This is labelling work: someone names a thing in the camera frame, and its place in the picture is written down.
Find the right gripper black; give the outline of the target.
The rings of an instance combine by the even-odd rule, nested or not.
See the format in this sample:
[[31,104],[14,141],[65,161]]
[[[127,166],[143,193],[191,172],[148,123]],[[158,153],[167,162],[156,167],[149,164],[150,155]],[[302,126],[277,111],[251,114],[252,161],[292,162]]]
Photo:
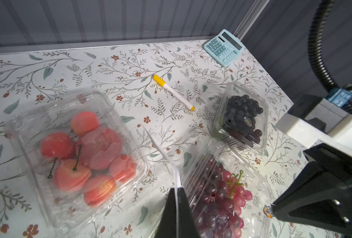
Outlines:
[[324,143],[304,155],[308,163],[271,203],[271,217],[352,237],[352,157]]

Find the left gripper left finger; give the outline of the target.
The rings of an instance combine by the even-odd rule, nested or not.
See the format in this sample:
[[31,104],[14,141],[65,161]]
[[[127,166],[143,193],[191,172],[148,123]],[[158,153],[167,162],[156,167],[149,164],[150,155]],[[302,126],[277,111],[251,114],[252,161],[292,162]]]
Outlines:
[[179,200],[177,188],[171,188],[155,238],[177,238],[179,232]]

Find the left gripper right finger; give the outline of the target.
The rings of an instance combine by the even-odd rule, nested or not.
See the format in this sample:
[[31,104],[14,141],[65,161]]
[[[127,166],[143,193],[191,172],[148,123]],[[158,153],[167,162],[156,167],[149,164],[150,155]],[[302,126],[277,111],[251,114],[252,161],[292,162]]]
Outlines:
[[183,187],[178,188],[177,196],[177,237],[200,238],[190,210],[189,200]]

